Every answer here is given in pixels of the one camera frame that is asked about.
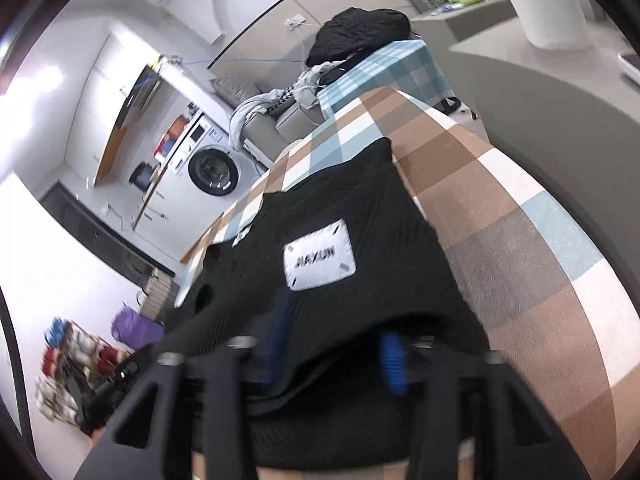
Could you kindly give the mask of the black knit sweater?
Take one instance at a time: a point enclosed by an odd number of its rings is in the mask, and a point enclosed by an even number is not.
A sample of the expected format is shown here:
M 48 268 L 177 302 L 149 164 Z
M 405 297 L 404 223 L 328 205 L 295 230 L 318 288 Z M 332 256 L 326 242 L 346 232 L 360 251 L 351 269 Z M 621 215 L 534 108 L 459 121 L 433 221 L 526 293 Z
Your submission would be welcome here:
M 386 138 L 267 194 L 238 242 L 210 246 L 154 352 L 212 352 L 272 312 L 285 289 L 292 318 L 280 378 L 247 401 L 262 467 L 342 469 L 408 456 L 414 403 L 385 385 L 384 333 L 477 356 L 489 348 Z

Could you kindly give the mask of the grey white clothes heap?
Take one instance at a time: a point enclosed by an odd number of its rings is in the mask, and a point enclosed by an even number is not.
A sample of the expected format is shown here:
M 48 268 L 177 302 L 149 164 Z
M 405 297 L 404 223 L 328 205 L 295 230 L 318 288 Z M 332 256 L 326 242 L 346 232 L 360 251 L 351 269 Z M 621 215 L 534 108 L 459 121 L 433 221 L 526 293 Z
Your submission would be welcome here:
M 258 96 L 252 96 L 243 101 L 230 118 L 229 145 L 235 151 L 239 151 L 245 139 L 242 129 L 250 118 L 257 114 L 267 114 L 272 108 L 282 104 L 288 98 L 292 98 L 305 110 L 316 105 L 318 103 L 317 93 L 322 88 L 320 79 L 343 63 L 344 61 L 332 61 L 312 66 L 304 70 L 288 88 L 272 89 L 267 93 L 258 94 Z

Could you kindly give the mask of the black clothes pile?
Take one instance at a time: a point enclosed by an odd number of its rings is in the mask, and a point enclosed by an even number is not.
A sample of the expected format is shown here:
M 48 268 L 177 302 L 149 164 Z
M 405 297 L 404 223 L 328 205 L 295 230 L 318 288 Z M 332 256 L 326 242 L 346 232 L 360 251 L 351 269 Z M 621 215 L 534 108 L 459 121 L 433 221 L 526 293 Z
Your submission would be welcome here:
M 402 12 L 348 8 L 320 27 L 308 53 L 306 66 L 346 61 L 359 52 L 371 53 L 410 36 L 410 20 Z

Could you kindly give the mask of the wooden shoe rack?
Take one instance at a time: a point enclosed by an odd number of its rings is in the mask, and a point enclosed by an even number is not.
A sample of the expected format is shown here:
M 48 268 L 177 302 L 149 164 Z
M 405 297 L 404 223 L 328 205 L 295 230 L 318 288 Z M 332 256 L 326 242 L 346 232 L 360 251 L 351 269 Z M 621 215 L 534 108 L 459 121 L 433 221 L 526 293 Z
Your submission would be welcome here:
M 82 395 L 112 378 L 131 352 L 89 334 L 77 323 L 55 318 L 44 333 L 40 372 L 35 381 L 38 411 L 50 422 L 75 426 Z

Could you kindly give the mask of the purple storage bag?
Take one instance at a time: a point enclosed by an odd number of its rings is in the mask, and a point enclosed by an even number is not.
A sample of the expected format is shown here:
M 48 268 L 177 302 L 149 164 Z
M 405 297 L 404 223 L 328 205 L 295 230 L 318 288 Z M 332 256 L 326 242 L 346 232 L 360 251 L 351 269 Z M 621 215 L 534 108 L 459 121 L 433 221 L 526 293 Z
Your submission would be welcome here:
M 121 344 L 140 350 L 148 344 L 161 340 L 164 336 L 164 328 L 140 315 L 136 310 L 123 306 L 113 318 L 111 334 Z

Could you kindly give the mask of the woven laundry basket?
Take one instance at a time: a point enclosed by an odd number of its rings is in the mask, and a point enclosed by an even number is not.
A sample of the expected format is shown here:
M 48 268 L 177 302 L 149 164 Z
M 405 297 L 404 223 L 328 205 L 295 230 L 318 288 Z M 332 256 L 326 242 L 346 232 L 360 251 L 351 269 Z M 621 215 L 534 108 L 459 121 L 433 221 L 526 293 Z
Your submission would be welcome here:
M 165 314 L 174 307 L 179 284 L 160 269 L 154 269 L 137 293 L 139 313 L 163 324 Z

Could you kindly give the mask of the brown blue checkered tablecloth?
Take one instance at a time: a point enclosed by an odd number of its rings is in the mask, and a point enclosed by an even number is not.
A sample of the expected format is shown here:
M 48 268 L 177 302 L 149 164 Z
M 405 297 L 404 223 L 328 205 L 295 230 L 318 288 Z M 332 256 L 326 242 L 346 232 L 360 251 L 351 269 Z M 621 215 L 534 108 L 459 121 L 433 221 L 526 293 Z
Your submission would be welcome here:
M 382 88 L 287 148 L 183 256 L 238 235 L 269 192 L 390 139 L 409 195 L 434 226 L 466 301 L 595 479 L 639 474 L 639 315 L 611 260 L 502 151 L 433 107 Z

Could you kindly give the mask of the white front-load washing machine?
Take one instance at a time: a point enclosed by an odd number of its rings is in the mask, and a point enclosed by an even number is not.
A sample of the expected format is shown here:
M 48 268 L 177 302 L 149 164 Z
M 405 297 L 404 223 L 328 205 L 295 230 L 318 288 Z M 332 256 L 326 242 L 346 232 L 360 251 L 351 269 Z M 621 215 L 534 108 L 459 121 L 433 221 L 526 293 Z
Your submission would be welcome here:
M 200 113 L 170 156 L 160 187 L 170 196 L 235 197 L 246 193 L 261 173 L 249 152 L 232 148 L 224 129 Z

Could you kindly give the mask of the black pot on counter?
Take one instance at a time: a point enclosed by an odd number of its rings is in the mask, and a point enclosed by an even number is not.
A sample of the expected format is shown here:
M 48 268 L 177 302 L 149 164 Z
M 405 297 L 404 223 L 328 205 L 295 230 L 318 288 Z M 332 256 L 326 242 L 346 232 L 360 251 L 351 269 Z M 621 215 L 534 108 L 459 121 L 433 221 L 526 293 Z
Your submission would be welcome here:
M 130 174 L 128 182 L 142 193 L 145 193 L 151 186 L 155 167 L 148 162 L 140 162 Z

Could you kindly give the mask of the grey sofa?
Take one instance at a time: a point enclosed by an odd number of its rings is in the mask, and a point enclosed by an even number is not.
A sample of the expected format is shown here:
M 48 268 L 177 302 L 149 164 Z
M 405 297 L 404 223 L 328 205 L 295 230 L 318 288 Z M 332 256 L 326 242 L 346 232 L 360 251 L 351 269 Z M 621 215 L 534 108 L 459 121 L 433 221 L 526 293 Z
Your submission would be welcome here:
M 243 101 L 258 94 L 267 93 L 261 92 L 253 81 L 233 74 L 213 78 L 210 85 L 213 96 L 221 98 L 231 107 L 231 115 Z M 242 149 L 251 151 L 255 156 L 260 154 L 262 158 L 275 162 L 288 146 L 306 138 L 325 120 L 319 101 L 309 110 L 305 110 L 292 98 L 288 98 L 267 114 L 257 114 L 250 118 L 242 129 L 245 136 Z

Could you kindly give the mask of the light blue checkered cloth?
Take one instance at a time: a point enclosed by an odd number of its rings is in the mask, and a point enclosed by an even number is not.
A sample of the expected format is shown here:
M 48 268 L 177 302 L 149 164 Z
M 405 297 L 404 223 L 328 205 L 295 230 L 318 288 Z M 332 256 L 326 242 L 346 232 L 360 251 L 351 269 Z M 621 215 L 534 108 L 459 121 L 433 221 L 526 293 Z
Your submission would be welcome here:
M 331 119 L 352 100 L 382 87 L 395 88 L 431 106 L 454 97 L 423 40 L 394 41 L 318 92 L 322 115 Z

